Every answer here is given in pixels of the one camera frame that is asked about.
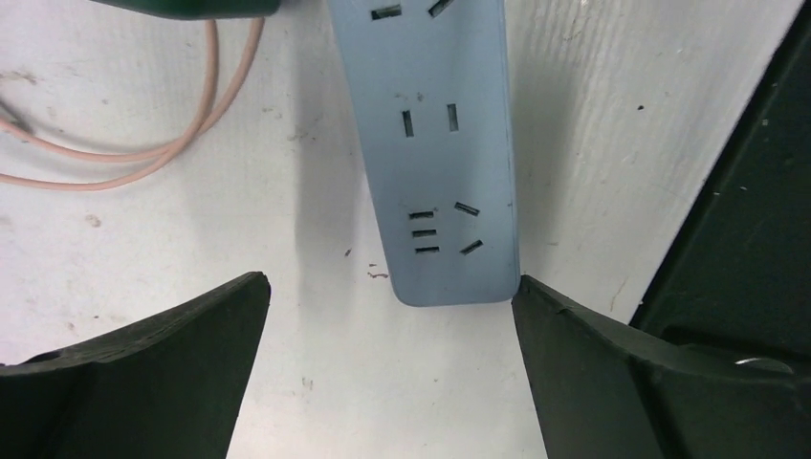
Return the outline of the dark green cube adapter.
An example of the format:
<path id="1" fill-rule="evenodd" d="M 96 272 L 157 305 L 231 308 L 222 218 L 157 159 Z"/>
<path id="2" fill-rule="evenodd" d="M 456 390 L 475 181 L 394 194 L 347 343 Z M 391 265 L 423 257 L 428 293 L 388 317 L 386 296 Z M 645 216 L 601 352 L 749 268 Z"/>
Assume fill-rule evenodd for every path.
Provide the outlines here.
<path id="1" fill-rule="evenodd" d="M 276 13 L 281 0 L 96 0 L 97 3 L 173 20 L 265 17 Z"/>

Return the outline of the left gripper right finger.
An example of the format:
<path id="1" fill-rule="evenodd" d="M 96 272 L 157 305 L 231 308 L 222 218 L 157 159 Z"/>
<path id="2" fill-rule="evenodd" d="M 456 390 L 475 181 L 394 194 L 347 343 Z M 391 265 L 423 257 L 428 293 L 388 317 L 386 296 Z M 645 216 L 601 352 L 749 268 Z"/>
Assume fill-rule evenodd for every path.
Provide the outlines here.
<path id="1" fill-rule="evenodd" d="M 531 276 L 515 329 L 551 458 L 806 458 L 810 360 L 714 337 L 661 339 Z"/>

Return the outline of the light blue power strip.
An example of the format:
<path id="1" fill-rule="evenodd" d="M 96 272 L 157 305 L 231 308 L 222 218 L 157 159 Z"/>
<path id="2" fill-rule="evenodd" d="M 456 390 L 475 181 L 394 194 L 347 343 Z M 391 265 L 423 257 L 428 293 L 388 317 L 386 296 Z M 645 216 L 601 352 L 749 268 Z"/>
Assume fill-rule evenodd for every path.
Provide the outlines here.
<path id="1" fill-rule="evenodd" d="M 505 5 L 329 5 L 395 296 L 511 298 L 520 268 Z"/>

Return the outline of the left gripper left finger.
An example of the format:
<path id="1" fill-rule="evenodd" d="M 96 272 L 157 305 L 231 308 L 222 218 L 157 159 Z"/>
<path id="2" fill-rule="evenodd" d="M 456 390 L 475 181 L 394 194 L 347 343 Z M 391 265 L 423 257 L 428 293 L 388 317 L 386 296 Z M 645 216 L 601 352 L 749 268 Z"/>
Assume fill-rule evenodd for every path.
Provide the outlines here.
<path id="1" fill-rule="evenodd" d="M 5 458 L 224 458 L 271 299 L 245 273 L 1 369 Z"/>

